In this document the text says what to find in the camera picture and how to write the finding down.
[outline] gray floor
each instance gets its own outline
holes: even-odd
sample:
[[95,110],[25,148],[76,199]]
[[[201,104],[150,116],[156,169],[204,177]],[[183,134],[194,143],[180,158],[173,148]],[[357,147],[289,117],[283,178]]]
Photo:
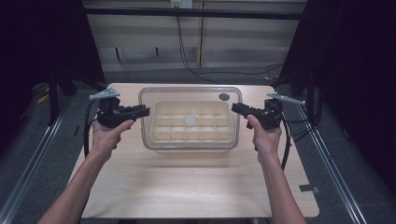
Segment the gray floor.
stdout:
[[[221,72],[230,68],[206,68],[196,71]],[[271,73],[276,76],[280,67]],[[256,73],[264,71],[265,67],[235,67],[232,71]],[[215,80],[221,84],[265,85],[269,81],[268,74],[236,75],[227,72],[200,75]],[[106,74],[107,83],[112,82],[146,82],[146,83],[211,83],[201,79],[186,69],[142,70],[133,72],[113,72]],[[77,83],[78,92],[71,99],[64,121],[55,135],[49,150],[35,175],[32,185],[26,192],[12,223],[36,222],[53,200],[64,189],[72,172],[78,153],[82,147],[82,127],[88,96],[94,91]],[[289,86],[281,86],[277,91],[288,94]],[[285,104],[286,119],[301,119],[295,105]],[[47,129],[49,102],[37,105],[32,101],[22,120],[21,127],[9,151],[0,160],[0,205],[4,205],[7,196],[17,184],[26,164],[31,159],[41,136]],[[290,126],[293,134],[305,129],[303,124]],[[359,149],[344,136],[342,125],[332,115],[330,108],[324,103],[322,118],[318,126],[332,158],[335,160],[346,183],[350,187],[360,205],[367,223],[396,223],[396,202],[389,194],[387,187],[378,175],[371,169],[359,153]],[[310,184],[318,187],[316,199],[320,209],[317,217],[309,218],[309,223],[353,223],[344,203],[339,196],[334,183],[330,179],[316,147],[307,135],[296,143]],[[218,220],[221,223],[232,223],[235,220]],[[260,223],[271,220],[259,218]],[[117,223],[110,220],[83,220],[82,223]]]

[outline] table surface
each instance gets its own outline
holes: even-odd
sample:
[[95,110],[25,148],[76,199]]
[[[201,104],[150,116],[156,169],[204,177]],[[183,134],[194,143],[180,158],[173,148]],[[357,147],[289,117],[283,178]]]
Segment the table surface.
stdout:
[[[120,93],[121,105],[138,105],[138,93],[146,87],[214,87],[192,84],[109,85]],[[266,86],[233,86],[243,103],[262,108]],[[270,217],[271,207],[262,168],[253,149],[253,131],[241,119],[236,148],[220,151],[148,150],[143,145],[141,122],[124,132],[112,158],[99,174],[82,217],[109,218],[222,218]],[[278,155],[286,143],[282,134]],[[84,160],[83,150],[73,174]],[[291,143],[285,169],[291,192],[305,217],[318,215],[312,191],[298,152]]]

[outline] electrical outlet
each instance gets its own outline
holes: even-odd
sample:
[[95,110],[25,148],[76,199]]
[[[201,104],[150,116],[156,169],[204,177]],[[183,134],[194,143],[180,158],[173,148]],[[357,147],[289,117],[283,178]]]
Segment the electrical outlet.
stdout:
[[192,8],[192,0],[181,0],[181,8]]
[[171,0],[171,8],[181,8],[181,0]]

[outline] aluminum rail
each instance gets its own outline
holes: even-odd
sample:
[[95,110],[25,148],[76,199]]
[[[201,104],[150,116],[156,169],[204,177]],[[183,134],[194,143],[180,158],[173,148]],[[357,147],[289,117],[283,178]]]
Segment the aluminum rail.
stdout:
[[194,8],[165,7],[30,7],[33,13],[75,13],[90,15],[125,15],[125,16],[177,16],[208,18],[239,18],[264,20],[316,20],[323,16],[305,15],[297,12],[238,11]]
[[[297,105],[297,108],[300,112],[300,115],[303,119],[308,119],[306,115],[306,109],[303,105]],[[352,195],[351,191],[349,190],[347,183],[345,182],[344,178],[341,176],[338,167],[336,166],[334,160],[332,159],[332,154],[330,153],[329,149],[327,149],[326,145],[322,137],[320,136],[318,129],[314,128],[309,121],[305,122],[306,128],[308,130],[312,130],[310,132],[311,138],[314,141],[315,146],[317,147],[318,153],[323,160],[323,163],[329,172],[329,175],[332,179],[332,182],[335,185],[340,197],[348,211],[350,217],[352,218],[353,223],[355,224],[366,224],[366,219],[357,203],[355,197]]]
[[1,224],[11,223],[15,214],[17,213],[17,210],[21,205],[23,197],[25,196],[27,190],[29,189],[30,184],[33,181],[33,178],[35,177],[35,174],[38,171],[40,163],[42,162],[48,148],[50,147],[50,143],[52,142],[53,137],[58,132],[62,120],[64,119],[64,113],[67,110],[68,106],[70,105],[70,102],[71,102],[71,97],[68,97],[58,118],[46,130],[46,133],[41,139],[40,144],[35,150],[35,154],[33,155],[32,159],[30,159],[20,180],[18,181],[14,190],[12,190],[11,194],[8,196],[6,202],[4,203],[2,209],[0,210]]

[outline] black controller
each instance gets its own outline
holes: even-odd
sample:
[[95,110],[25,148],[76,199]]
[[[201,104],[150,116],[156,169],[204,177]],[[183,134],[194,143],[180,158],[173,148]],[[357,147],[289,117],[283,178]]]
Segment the black controller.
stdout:
[[[254,108],[242,103],[233,104],[232,111],[244,116],[253,115],[260,122],[264,130],[270,131],[279,127],[282,120],[282,103],[277,99],[270,99],[264,101],[264,109]],[[251,125],[247,123],[247,128],[252,129]]]
[[120,99],[112,97],[100,100],[97,120],[107,128],[115,128],[125,120],[136,121],[148,115],[149,107],[146,108],[145,105],[122,106]]

